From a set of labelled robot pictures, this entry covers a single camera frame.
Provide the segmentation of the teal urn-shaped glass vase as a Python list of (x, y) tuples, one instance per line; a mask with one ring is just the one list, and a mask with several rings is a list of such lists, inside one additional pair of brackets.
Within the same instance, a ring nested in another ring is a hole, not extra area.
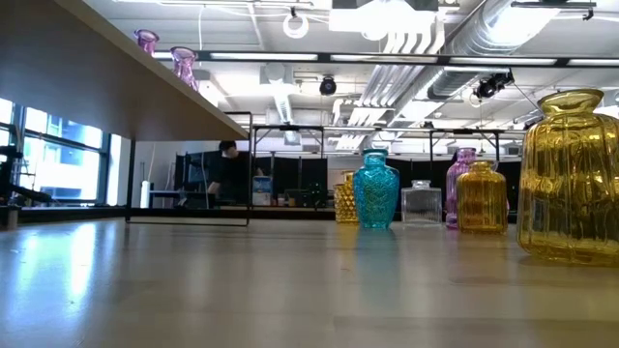
[(357, 217), (363, 228), (387, 229), (398, 204), (399, 172), (386, 163), (385, 149), (365, 149), (363, 166), (353, 175)]

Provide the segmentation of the pink wavy-ribbed glass vase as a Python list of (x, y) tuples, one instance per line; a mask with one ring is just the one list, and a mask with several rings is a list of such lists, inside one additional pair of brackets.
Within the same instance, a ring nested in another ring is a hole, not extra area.
[(197, 54), (190, 48), (174, 46), (170, 49), (174, 63), (173, 72), (194, 91), (198, 91), (199, 85), (193, 76), (193, 64)]

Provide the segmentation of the pink flared diamond-cut vase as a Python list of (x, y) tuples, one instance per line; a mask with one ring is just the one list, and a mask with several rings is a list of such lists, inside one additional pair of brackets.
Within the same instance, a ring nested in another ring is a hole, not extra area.
[(152, 56), (160, 40), (159, 35), (148, 29), (137, 29), (133, 34), (138, 46), (148, 55)]

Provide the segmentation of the yellow large fluted vase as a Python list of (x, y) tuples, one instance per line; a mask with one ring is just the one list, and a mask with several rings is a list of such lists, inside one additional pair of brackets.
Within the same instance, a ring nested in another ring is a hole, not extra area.
[(596, 111), (604, 94), (576, 89), (538, 102), (524, 136), (516, 240), (567, 263), (619, 266), (619, 119)]

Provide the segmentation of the wooden shelf board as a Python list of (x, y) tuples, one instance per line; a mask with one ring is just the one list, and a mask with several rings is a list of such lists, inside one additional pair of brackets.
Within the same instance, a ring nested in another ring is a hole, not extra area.
[(248, 136), (82, 0), (0, 0), (0, 98), (136, 141)]

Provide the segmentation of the black device green lights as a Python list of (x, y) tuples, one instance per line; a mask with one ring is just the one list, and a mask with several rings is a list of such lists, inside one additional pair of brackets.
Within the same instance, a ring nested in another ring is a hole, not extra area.
[(307, 185), (308, 191), (308, 206), (313, 209), (322, 209), (327, 204), (327, 191), (318, 182), (310, 182)]

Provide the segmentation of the yellow honeycomb glass vase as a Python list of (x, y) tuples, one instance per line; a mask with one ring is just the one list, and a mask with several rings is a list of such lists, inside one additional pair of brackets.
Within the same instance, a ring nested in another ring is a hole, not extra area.
[(336, 184), (334, 189), (334, 207), (336, 222), (342, 224), (357, 224), (352, 170), (343, 171), (343, 183)]

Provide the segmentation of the person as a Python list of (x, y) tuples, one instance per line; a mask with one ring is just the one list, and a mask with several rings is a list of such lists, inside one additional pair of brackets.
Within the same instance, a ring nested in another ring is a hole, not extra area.
[(219, 143), (218, 153), (209, 157), (207, 192), (218, 203), (244, 205), (249, 202), (248, 158), (233, 140)]

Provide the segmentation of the black monitor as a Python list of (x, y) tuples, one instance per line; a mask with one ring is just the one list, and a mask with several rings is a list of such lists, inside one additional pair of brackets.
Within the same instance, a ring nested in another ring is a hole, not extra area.
[(174, 188), (205, 192), (207, 190), (214, 152), (177, 155), (174, 167)]

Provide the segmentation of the pink ribbed glass bottle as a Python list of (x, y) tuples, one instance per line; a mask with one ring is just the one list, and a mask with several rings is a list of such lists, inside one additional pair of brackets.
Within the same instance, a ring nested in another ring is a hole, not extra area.
[(476, 149), (472, 147), (459, 148), (454, 154), (454, 163), (446, 174), (446, 225), (457, 229), (457, 178), (470, 169), (470, 164), (476, 159)]

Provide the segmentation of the yellow ribbed glass bottle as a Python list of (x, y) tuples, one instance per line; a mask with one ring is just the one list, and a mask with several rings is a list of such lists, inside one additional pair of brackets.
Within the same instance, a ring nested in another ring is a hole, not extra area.
[(457, 178), (457, 229), (474, 235), (505, 235), (508, 199), (505, 177), (493, 162), (476, 160)]

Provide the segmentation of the black clamp-mounted light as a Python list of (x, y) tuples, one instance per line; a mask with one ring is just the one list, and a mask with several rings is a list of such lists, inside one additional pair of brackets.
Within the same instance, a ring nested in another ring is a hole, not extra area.
[(478, 100), (490, 99), (506, 86), (515, 82), (512, 72), (494, 73), (490, 77), (481, 79), (474, 89), (473, 95)]

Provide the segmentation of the large window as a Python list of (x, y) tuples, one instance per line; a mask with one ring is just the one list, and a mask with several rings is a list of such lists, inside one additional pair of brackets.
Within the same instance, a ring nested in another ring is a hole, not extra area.
[(48, 206), (119, 202), (122, 138), (0, 98), (0, 169)]

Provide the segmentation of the black background equipment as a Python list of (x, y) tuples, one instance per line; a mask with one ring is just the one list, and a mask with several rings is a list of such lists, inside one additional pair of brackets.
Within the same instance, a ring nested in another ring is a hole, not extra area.
[(23, 154), (19, 152), (16, 146), (0, 146), (0, 156), (6, 158), (5, 161), (0, 161), (0, 197), (10, 198), (13, 193), (17, 193), (38, 202), (49, 203), (53, 201), (47, 193), (24, 188), (12, 182), (14, 162), (23, 159)]

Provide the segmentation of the black background rig frame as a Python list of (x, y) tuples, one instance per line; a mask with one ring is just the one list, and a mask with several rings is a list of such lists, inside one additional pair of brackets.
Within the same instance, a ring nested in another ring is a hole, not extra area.
[(458, 135), (458, 136), (468, 136), (468, 135), (486, 135), (491, 134), (493, 136), (492, 139), (489, 140), (490, 144), (493, 144), (495, 147), (499, 145), (499, 139), (501, 134), (507, 134), (507, 130), (500, 129), (436, 129), (436, 128), (382, 128), (382, 127), (336, 127), (336, 126), (309, 126), (309, 125), (257, 125), (257, 126), (245, 126), (250, 132), (251, 136), (251, 152), (256, 154), (256, 146), (257, 144), (270, 132), (270, 131), (295, 131), (302, 132), (307, 131), (308, 133), (319, 132), (320, 137), (317, 139), (317, 143), (319, 144), (319, 152), (318, 155), (321, 158), (324, 158), (325, 153), (325, 134), (327, 132), (335, 132), (343, 135), (377, 135), (381, 132), (390, 132), (401, 135), (405, 134), (423, 134), (427, 137), (430, 145), (430, 154), (429, 156), (433, 158), (433, 146), (434, 146), (434, 135), (436, 133), (441, 133), (443, 135)]

